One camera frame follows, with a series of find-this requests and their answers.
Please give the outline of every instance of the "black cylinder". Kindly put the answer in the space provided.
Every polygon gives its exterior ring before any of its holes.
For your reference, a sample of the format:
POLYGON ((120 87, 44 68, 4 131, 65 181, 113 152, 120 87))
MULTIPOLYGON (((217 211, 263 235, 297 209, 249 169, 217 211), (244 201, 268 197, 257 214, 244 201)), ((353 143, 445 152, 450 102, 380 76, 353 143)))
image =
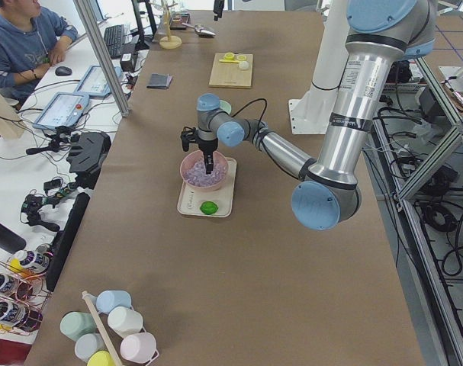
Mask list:
POLYGON ((26 240, 0 223, 0 248, 11 254, 24 249, 26 240))

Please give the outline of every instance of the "wooden cutting board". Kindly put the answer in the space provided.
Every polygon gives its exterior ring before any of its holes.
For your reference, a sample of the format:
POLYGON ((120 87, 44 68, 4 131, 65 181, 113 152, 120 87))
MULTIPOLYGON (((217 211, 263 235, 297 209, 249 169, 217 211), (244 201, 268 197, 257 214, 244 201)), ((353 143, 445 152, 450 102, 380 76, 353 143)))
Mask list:
POLYGON ((209 78, 209 86, 212 88, 239 88, 250 89, 252 87, 253 55, 244 53, 249 63, 247 70, 238 69, 237 63, 220 63, 224 53, 214 55, 213 69, 209 78))

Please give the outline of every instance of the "computer mouse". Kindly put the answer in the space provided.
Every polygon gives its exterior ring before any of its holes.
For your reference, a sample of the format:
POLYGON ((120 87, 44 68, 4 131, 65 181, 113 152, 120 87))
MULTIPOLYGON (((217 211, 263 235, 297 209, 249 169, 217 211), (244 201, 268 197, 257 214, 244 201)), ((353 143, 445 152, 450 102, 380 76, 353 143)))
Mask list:
POLYGON ((56 75, 56 76, 68 76, 68 75, 72 75, 72 69, 70 69, 69 67, 66 67, 66 66, 58 66, 58 67, 55 69, 55 75, 56 75))

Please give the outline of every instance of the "bowl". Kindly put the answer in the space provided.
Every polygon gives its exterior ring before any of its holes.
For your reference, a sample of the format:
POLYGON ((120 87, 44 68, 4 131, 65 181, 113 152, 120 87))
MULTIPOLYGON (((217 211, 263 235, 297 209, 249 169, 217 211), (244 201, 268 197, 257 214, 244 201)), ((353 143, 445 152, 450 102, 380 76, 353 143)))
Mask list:
POLYGON ((216 191, 226 181, 228 173, 228 161, 218 151, 213 152, 214 170, 210 175, 206 174, 204 167, 204 155, 197 150, 188 154, 180 164, 180 176, 191 188, 200 192, 216 191))

